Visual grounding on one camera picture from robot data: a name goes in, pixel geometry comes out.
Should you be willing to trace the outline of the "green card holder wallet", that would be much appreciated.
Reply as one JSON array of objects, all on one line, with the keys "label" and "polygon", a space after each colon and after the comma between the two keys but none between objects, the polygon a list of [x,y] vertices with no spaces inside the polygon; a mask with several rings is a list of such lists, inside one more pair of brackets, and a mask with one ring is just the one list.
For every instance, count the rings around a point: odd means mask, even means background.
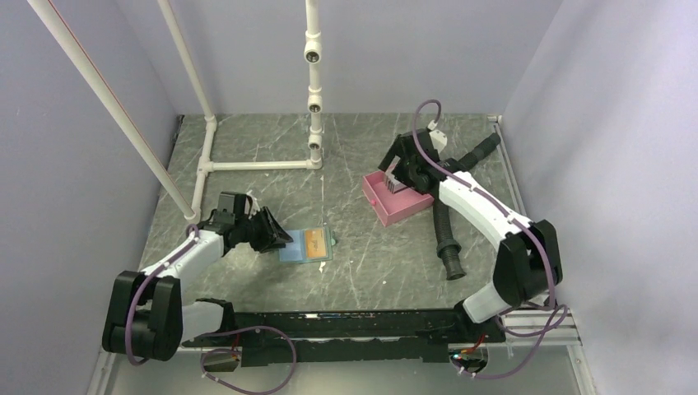
[{"label": "green card holder wallet", "polygon": [[292,241],[278,250],[280,263],[312,263],[333,259],[334,234],[328,226],[288,230]]}]

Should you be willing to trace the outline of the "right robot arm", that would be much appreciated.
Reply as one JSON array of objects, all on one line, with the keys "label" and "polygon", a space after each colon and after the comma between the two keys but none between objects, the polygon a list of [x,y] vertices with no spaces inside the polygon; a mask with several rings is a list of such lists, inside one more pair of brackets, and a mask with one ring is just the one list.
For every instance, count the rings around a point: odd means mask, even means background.
[{"label": "right robot arm", "polygon": [[488,282],[461,303],[454,332],[465,342],[482,335],[486,321],[547,292],[555,301],[563,278],[556,229],[533,221],[487,192],[470,170],[493,153],[500,136],[492,133],[459,160],[441,159],[447,137],[439,130],[419,129],[397,136],[379,163],[390,181],[402,184],[455,210],[475,226],[496,251]]}]

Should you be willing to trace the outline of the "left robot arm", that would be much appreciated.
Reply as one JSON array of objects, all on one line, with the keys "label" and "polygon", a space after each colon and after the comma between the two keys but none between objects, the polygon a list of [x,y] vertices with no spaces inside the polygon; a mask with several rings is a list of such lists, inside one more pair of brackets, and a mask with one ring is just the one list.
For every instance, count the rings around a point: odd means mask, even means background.
[{"label": "left robot arm", "polygon": [[184,242],[159,262],[117,275],[101,338],[104,351],[141,365],[167,361],[182,343],[197,337],[218,346],[230,343],[237,331],[233,304],[215,298],[184,304],[186,288],[240,244],[266,253],[293,240],[266,207],[253,214],[214,210],[185,234]]}]

